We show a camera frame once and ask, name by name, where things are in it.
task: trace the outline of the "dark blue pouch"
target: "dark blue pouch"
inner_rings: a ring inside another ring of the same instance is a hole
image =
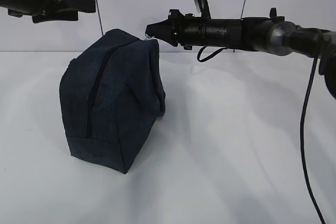
[[[158,42],[107,32],[70,62],[59,93],[71,155],[126,174],[165,112]]]

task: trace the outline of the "white backdrop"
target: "white backdrop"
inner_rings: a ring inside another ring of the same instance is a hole
[[[193,53],[162,53],[166,115],[122,175],[70,156],[58,88],[76,56],[0,54],[1,224],[319,223],[299,148],[311,59],[238,52],[201,64]],[[306,154],[328,224],[336,222],[335,115],[316,76]]]
[[[239,18],[243,0],[208,0],[214,18]],[[121,28],[140,38],[147,24],[165,20],[169,9],[196,13],[193,0],[99,0],[104,30]],[[247,0],[244,16],[268,16],[271,7],[303,26],[336,30],[334,0]],[[0,51],[83,51],[100,36],[96,14],[80,21],[34,25],[29,17],[9,17],[0,10]],[[183,51],[161,43],[161,51]]]

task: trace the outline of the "metal bracket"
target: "metal bracket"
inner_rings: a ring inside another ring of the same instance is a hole
[[[208,0],[194,0],[198,13],[202,14],[202,18],[211,19]]]

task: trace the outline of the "black cable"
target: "black cable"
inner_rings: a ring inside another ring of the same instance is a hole
[[[100,9],[99,9],[99,5],[98,5],[98,0],[96,1],[96,5],[97,5],[97,12],[98,12],[98,18],[99,18],[99,24],[100,24],[100,30],[101,30],[101,36],[104,36],[104,31],[103,31],[103,24],[101,21],[101,16],[100,16]]]
[[[213,52],[212,54],[210,54],[208,57],[205,57],[204,59],[201,59],[201,55],[202,55],[202,53],[203,53],[203,51],[204,51],[205,48],[207,48],[207,47],[202,47],[202,48],[199,50],[198,54],[197,54],[197,60],[198,60],[199,62],[206,62],[206,61],[208,61],[208,60],[214,58],[217,54],[219,54],[220,52],[222,52],[224,49],[227,49],[226,47],[220,48],[220,49],[218,49],[217,51],[215,51],[215,52]]]
[[[318,57],[319,57],[319,52],[320,52],[320,47],[321,47],[321,38],[322,38],[322,32],[319,29],[315,29],[312,28],[313,30],[317,31],[318,33],[318,45],[317,45],[317,52],[314,55],[314,61],[313,61],[313,65],[311,68],[311,74],[310,74],[310,78],[309,78],[309,83],[308,83],[308,88],[306,91],[306,96],[304,98],[304,103],[303,103],[303,109],[302,109],[302,115],[301,115],[301,122],[300,122],[300,149],[301,149],[301,161],[302,161],[302,167],[303,167],[303,173],[305,175],[305,181],[306,181],[306,185],[307,185],[307,189],[308,189],[308,193],[309,196],[311,198],[311,201],[314,204],[314,207],[316,209],[316,212],[321,220],[322,224],[326,224],[325,220],[323,218],[323,215],[321,213],[321,210],[316,202],[316,199],[314,197],[313,191],[311,189],[310,186],[310,182],[309,182],[309,176],[308,176],[308,171],[307,171],[307,164],[306,164],[306,156],[305,156],[305,149],[304,149],[304,139],[305,139],[305,118],[306,118],[306,112],[307,112],[307,106],[308,106],[308,101],[309,101],[309,96],[310,96],[310,92],[311,92],[311,87],[313,85],[313,81],[314,81],[314,76],[315,76],[315,71],[316,71],[316,66],[317,66],[317,62],[318,62]]]

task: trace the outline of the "white table surface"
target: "white table surface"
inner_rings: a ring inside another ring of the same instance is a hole
[[[161,54],[167,112],[130,172],[70,156],[59,81],[77,53],[0,54],[0,224],[319,223],[299,152],[311,59]],[[336,101],[316,76],[307,163],[336,222]]]

